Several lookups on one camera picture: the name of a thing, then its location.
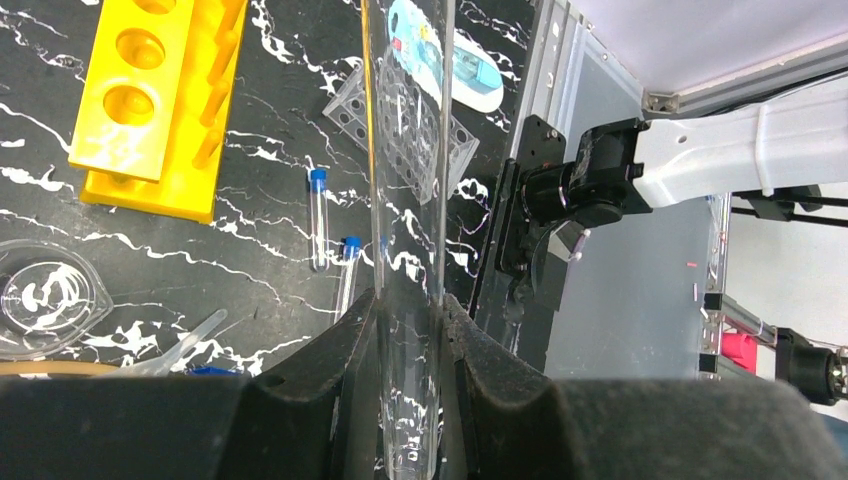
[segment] glass petri dish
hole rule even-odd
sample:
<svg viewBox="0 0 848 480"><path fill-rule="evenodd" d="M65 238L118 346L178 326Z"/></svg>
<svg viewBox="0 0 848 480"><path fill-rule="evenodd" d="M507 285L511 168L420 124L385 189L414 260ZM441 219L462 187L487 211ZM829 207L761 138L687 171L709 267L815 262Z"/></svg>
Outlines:
<svg viewBox="0 0 848 480"><path fill-rule="evenodd" d="M112 311L94 267L50 242L0 243L0 358L54 353Z"/></svg>

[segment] red object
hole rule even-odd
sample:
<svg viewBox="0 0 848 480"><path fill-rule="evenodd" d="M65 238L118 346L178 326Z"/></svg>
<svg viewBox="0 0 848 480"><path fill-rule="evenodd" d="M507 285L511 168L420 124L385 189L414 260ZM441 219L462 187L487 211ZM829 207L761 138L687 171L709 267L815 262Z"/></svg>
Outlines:
<svg viewBox="0 0 848 480"><path fill-rule="evenodd" d="M744 333L722 333L721 354L745 370L757 373L757 342Z"/></svg>

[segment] black marble tabletop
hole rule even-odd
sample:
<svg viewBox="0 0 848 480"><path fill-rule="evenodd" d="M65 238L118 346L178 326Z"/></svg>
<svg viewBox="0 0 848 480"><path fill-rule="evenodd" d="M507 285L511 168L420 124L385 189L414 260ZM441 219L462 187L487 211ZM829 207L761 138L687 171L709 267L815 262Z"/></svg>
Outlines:
<svg viewBox="0 0 848 480"><path fill-rule="evenodd" d="M532 8L459 0L456 25L498 63L501 108L454 116L481 139L449 202L447 290L465 302L489 193L501 169ZM77 196L69 142L99 0L0 0L0 241L61 244L91 261L114 311L61 359L127 365L159 355L218 308L229 318L183 360L258 374L331 323L338 272L309 268L306 175L329 170L330 234L367 243L357 291L373 282L365 153L321 110L361 61L357 0L251 0L209 225Z"/></svg>

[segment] glass test tube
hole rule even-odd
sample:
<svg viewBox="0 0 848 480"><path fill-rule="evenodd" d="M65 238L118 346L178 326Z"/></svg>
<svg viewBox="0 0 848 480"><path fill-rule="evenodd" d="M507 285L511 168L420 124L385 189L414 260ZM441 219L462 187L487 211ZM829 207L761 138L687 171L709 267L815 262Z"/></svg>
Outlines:
<svg viewBox="0 0 848 480"><path fill-rule="evenodd" d="M309 172L309 222L312 269L323 272L330 266L330 238L327 235L330 223L327 217L327 171L320 168Z"/></svg>
<svg viewBox="0 0 848 480"><path fill-rule="evenodd" d="M359 254L362 248L362 242L359 237L345 238L345 246L342 251L342 271L339 276L339 290L336 293L336 313L333 316L333 323L339 321L340 318L350 308L353 303L353 290L356 286L356 265L359 263Z"/></svg>
<svg viewBox="0 0 848 480"><path fill-rule="evenodd" d="M429 480L438 457L456 7L454 0L361 6L372 238L380 245L383 455L392 480Z"/></svg>

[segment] small vial with blue cap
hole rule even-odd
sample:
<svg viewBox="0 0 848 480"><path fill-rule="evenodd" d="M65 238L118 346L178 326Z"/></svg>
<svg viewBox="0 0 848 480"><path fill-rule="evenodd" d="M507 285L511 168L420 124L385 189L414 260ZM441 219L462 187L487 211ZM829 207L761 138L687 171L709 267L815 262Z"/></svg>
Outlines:
<svg viewBox="0 0 848 480"><path fill-rule="evenodd" d="M339 291L336 294L336 312L333 316L334 324L342 318L353 303L353 294L356 287L356 265L359 263L361 253L362 241L359 240L359 237L345 238L344 250L342 251L342 271L339 276Z"/></svg>
<svg viewBox="0 0 848 480"><path fill-rule="evenodd" d="M309 217L312 236L312 269L323 272L330 266L330 222L327 217L327 171L309 172Z"/></svg>

